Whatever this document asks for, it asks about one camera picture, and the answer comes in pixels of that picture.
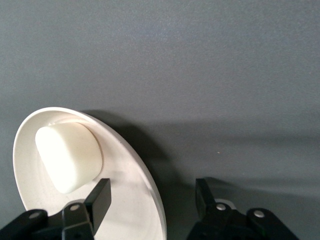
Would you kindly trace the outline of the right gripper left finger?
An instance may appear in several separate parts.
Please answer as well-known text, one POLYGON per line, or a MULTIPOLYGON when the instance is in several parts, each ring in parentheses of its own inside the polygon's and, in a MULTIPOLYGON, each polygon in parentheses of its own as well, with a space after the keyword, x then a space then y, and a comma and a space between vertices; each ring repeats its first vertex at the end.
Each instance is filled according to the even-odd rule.
POLYGON ((62 240, 95 240, 111 205, 111 181, 101 179, 84 201, 74 201, 62 210, 62 240))

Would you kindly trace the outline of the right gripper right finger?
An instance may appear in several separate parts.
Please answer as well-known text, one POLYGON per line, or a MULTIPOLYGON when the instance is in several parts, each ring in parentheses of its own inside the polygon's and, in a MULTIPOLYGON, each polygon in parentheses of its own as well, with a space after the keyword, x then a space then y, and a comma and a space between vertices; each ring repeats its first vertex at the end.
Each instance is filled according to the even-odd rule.
POLYGON ((195 225, 196 240, 239 240, 232 227, 237 210, 217 202, 204 178, 195 180, 195 203, 200 218, 195 225))

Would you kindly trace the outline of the round beige plate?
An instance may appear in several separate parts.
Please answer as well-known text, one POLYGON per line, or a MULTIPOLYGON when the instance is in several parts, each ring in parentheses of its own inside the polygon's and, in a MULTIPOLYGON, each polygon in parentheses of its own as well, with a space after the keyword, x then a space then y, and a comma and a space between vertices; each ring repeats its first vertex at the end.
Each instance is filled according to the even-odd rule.
POLYGON ((70 202, 84 200, 101 179, 110 179, 111 204, 95 240, 167 240, 163 203, 148 168, 134 149, 110 126, 75 110, 46 107, 20 125, 13 144, 14 177, 27 210, 58 213, 70 202), (96 137, 102 153, 98 176, 67 194, 51 181, 35 143, 38 129, 80 123, 96 137))

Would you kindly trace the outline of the white steamed bun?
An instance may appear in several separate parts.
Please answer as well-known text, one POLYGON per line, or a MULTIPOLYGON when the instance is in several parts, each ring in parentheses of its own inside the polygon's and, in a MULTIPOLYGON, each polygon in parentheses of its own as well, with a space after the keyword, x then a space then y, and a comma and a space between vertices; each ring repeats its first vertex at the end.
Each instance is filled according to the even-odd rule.
POLYGON ((35 144, 54 187, 62 194, 74 192, 101 172, 100 145, 78 122, 41 127, 35 134, 35 144))

